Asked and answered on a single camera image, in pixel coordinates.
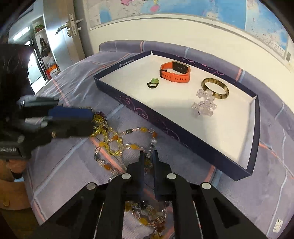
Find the orange smartwatch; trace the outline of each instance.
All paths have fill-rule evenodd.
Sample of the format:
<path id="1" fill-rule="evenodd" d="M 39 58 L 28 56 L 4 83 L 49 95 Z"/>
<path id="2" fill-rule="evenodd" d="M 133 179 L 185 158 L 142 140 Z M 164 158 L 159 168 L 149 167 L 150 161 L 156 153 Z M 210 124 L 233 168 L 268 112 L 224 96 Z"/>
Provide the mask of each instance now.
<path id="1" fill-rule="evenodd" d="M 168 72 L 167 69 L 173 69 L 180 74 Z M 159 76 L 171 82 L 187 83 L 190 81 L 190 66 L 181 64 L 179 62 L 167 62 L 161 65 L 159 70 Z"/>

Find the orange watch strap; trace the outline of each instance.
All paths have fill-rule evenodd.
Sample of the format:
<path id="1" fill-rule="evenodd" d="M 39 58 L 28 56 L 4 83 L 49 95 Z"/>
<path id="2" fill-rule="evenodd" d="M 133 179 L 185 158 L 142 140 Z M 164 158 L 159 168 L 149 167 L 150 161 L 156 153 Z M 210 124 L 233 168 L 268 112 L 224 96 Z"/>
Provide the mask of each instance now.
<path id="1" fill-rule="evenodd" d="M 173 62 L 167 62 L 161 65 L 160 67 L 160 77 L 169 80 L 171 82 L 177 82 L 177 83 L 187 83 L 190 81 L 190 67 L 188 67 L 188 72 L 186 74 L 175 74 L 168 72 L 167 69 L 173 68 Z"/>

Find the green charm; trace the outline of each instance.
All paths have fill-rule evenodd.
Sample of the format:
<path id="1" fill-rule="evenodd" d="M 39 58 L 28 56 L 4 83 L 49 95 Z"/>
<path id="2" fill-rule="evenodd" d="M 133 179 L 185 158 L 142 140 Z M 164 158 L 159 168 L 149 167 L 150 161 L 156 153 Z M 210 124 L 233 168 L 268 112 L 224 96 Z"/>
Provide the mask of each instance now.
<path id="1" fill-rule="evenodd" d="M 151 83 L 159 83 L 158 78 L 152 78 L 152 79 L 151 79 Z"/>

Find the silver screw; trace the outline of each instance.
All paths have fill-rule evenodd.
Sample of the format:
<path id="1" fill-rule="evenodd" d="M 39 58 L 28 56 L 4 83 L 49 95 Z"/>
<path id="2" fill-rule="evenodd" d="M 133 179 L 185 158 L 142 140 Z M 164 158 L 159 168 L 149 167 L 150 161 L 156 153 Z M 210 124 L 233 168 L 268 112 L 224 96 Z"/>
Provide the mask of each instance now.
<path id="1" fill-rule="evenodd" d="M 17 142 L 20 144 L 24 141 L 24 139 L 25 139 L 25 137 L 23 135 L 21 135 L 17 138 Z"/>
<path id="2" fill-rule="evenodd" d="M 177 177 L 177 175 L 175 175 L 174 173 L 169 173 L 167 175 L 167 178 L 169 178 L 169 179 L 175 179 L 176 177 Z"/>
<path id="3" fill-rule="evenodd" d="M 47 121 L 42 121 L 41 124 L 40 124 L 40 127 L 45 128 L 47 125 L 48 125 Z"/>
<path id="4" fill-rule="evenodd" d="M 121 177 L 123 179 L 129 179 L 129 178 L 131 178 L 131 175 L 129 173 L 124 173 Z"/>
<path id="5" fill-rule="evenodd" d="M 210 189 L 210 188 L 211 188 L 211 185 L 210 185 L 210 183 L 208 183 L 208 182 L 204 182 L 204 183 L 202 184 L 202 187 L 203 187 L 204 189 Z"/>
<path id="6" fill-rule="evenodd" d="M 86 187 L 88 190 L 93 190 L 95 189 L 96 185 L 95 183 L 91 182 L 91 183 L 88 183 Z"/>

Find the map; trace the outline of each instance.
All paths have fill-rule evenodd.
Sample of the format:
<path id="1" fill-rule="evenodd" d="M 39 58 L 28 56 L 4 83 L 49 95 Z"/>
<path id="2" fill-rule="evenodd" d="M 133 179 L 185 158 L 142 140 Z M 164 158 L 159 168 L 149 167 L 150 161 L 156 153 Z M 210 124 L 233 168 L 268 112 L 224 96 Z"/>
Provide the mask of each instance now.
<path id="1" fill-rule="evenodd" d="M 245 31 L 285 55 L 288 33 L 277 17 L 258 0 L 247 0 Z"/>
<path id="2" fill-rule="evenodd" d="M 259 0 L 86 0 L 90 27 L 145 14 L 207 17 L 245 30 L 284 57 L 288 33 Z"/>

